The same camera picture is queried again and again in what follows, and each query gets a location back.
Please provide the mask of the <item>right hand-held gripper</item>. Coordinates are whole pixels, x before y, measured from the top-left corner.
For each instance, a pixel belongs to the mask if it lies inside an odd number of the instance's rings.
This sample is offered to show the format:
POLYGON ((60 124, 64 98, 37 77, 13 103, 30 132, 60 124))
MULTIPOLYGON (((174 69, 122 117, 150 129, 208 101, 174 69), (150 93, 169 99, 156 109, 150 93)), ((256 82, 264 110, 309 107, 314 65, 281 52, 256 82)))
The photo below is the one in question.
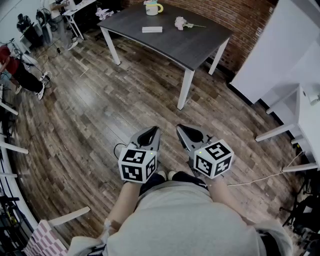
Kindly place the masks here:
POLYGON ((218 140, 201 128, 192 124, 178 124, 176 133, 183 148, 188 151, 189 165, 194 171, 214 179, 231 168, 234 151, 223 140, 218 140), (192 149, 193 143, 202 143, 200 147, 192 149))

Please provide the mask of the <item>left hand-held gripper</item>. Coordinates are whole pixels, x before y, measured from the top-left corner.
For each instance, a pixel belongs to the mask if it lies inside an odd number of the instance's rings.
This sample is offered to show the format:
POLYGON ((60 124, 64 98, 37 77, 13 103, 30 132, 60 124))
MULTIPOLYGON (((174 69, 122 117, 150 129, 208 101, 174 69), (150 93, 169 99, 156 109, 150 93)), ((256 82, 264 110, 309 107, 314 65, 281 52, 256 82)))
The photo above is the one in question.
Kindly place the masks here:
POLYGON ((145 184, 157 169, 157 152, 161 130, 150 126, 135 133, 127 147, 121 149, 118 167, 121 179, 145 184))

